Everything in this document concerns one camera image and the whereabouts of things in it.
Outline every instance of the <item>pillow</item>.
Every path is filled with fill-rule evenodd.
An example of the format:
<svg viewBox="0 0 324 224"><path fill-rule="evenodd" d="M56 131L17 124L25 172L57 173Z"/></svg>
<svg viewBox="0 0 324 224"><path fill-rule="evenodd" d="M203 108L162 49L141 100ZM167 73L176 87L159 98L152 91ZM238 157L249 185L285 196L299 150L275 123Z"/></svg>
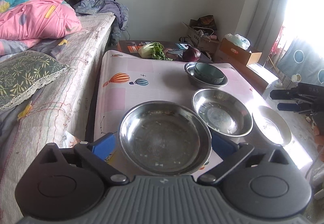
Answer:
<svg viewBox="0 0 324 224"><path fill-rule="evenodd" d="M0 111L22 103L68 69L67 65L36 51L20 52L0 62Z"/></svg>

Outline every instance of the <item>plastic bag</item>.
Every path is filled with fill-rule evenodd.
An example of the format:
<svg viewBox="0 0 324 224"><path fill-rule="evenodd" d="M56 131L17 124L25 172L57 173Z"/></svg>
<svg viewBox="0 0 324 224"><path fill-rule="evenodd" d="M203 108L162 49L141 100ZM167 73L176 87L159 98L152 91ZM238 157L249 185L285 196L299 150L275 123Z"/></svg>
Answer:
<svg viewBox="0 0 324 224"><path fill-rule="evenodd" d="M232 42L234 45L241 47L244 50L247 50L250 46L250 41L247 40L245 37L240 36L239 34L226 34L224 38L226 38L228 41Z"/></svg>

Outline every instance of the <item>tablecloth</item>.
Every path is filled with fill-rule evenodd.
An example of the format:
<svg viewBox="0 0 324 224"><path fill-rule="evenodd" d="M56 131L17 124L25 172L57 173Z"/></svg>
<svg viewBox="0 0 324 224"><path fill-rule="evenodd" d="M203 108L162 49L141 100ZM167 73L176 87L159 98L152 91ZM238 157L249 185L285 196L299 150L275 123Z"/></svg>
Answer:
<svg viewBox="0 0 324 224"><path fill-rule="evenodd" d="M185 62L142 59L122 52L109 50L103 57L98 89L94 140L108 132L117 131L124 114L132 107L146 101L165 100L192 109L192 95L196 90L184 71ZM214 64L228 78L228 84L219 89L239 99L250 113L257 106L268 106L257 91L228 63ZM240 137L236 142L250 142L251 137ZM121 153L118 144L109 164L132 178L144 174L131 164ZM294 138L285 146L292 160L305 172L312 159ZM193 176L214 167L222 159L215 153L209 163Z"/></svg>

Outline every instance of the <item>bedsheet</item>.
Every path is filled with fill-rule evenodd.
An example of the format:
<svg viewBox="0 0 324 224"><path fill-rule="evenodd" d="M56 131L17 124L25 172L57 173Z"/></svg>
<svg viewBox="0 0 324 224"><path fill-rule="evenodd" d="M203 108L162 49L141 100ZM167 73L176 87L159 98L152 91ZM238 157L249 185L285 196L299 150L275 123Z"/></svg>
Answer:
<svg viewBox="0 0 324 224"><path fill-rule="evenodd" d="M4 170L0 170L0 223L16 223L22 217L14 190L43 146L55 142L60 148L70 147L77 139L69 138L66 131L80 138L85 133L85 99L90 104L114 19L113 13L80 17L81 31L69 35L65 48L56 55L58 61L68 64L72 70L44 87L28 115L13 128L4 143L6 158Z"/></svg>

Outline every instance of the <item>pink blanket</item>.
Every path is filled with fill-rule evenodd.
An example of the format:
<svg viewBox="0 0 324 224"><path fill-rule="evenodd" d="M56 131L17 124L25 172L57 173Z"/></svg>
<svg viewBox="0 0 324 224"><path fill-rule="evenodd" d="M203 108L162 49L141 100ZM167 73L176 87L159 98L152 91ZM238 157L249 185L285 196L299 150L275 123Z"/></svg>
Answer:
<svg viewBox="0 0 324 224"><path fill-rule="evenodd" d="M58 39L79 31L75 11L62 1L30 0L0 13L0 39Z"/></svg>

